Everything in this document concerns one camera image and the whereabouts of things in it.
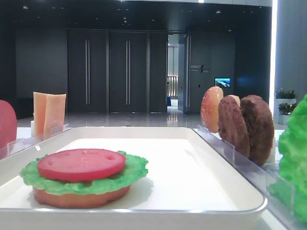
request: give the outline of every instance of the burger patty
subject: burger patty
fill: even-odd
[[[249,140],[245,121],[236,100],[224,97],[219,103],[219,134],[222,140],[234,145],[244,156],[249,156]]]
[[[241,112],[249,137],[249,159],[263,165],[269,158],[274,138],[274,124],[269,105],[256,95],[241,99]]]

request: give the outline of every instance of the elevator door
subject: elevator door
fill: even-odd
[[[69,30],[69,112],[106,111],[106,32]]]
[[[110,32],[110,112],[146,112],[146,33]]]

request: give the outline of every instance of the brown patty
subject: brown patty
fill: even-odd
[[[60,208],[94,208],[100,207],[106,202],[117,200],[123,197],[130,189],[130,186],[121,188],[114,192],[101,195],[88,194],[64,194],[52,195],[46,193],[45,190],[33,188],[34,197],[40,204],[46,204]]]
[[[219,134],[222,140],[233,144],[238,152],[249,156],[248,132],[240,108],[232,96],[219,103]]]
[[[257,165],[263,165],[270,156],[274,138],[269,105],[261,97],[249,95],[241,99],[241,112],[248,130],[249,159]]]

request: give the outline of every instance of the dark wall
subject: dark wall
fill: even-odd
[[[10,25],[0,25],[0,99],[15,96],[15,29]]]
[[[307,1],[279,0],[275,89],[294,89],[298,101],[307,93]]]
[[[271,14],[236,31],[234,94],[255,94],[269,102],[271,59]]]
[[[18,29],[16,67],[18,98],[67,93],[66,29]]]
[[[224,95],[233,94],[235,38],[231,33],[191,32],[190,65],[204,65],[209,72],[190,72],[189,112],[199,113],[205,92],[214,86],[214,78],[230,78]]]

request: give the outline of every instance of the red tomato slice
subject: red tomato slice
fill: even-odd
[[[123,170],[126,157],[105,149],[72,149],[46,156],[37,163],[41,176],[70,182],[103,179]]]
[[[7,144],[16,140],[17,119],[13,107],[0,100],[0,160],[7,156]]]

